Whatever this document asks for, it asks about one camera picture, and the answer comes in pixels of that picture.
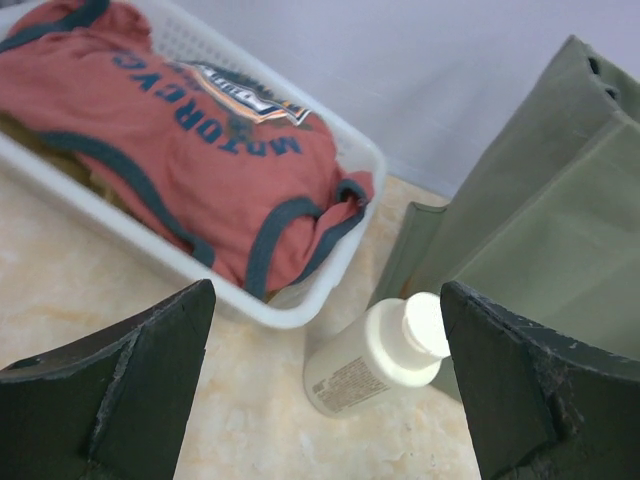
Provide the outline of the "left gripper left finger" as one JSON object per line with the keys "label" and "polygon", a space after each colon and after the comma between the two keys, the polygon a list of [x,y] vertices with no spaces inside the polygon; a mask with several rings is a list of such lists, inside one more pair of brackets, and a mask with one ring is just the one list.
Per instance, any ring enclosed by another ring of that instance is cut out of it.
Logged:
{"label": "left gripper left finger", "polygon": [[200,280],[3,368],[2,478],[173,478],[215,304]]}

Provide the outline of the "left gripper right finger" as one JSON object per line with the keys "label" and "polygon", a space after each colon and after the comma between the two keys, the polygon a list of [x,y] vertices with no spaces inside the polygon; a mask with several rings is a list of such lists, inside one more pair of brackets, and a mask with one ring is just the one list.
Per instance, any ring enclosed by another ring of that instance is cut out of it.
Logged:
{"label": "left gripper right finger", "polygon": [[636,479],[639,363],[441,288],[456,381],[484,479]]}

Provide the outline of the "cream white bottle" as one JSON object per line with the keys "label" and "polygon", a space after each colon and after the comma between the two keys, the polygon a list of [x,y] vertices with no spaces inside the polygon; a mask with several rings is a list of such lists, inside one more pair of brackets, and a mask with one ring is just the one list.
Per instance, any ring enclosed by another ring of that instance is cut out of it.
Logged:
{"label": "cream white bottle", "polygon": [[310,356],[305,392],[319,412],[344,418],[430,384],[449,356],[438,295],[388,298]]}

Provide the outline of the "olive green canvas bag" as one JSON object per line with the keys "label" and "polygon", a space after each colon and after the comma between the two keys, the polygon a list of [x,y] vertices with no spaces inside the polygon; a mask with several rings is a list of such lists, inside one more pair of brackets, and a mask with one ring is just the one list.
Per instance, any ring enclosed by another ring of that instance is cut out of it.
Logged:
{"label": "olive green canvas bag", "polygon": [[374,300],[459,281],[639,355],[639,84],[577,37],[443,207],[411,203]]}

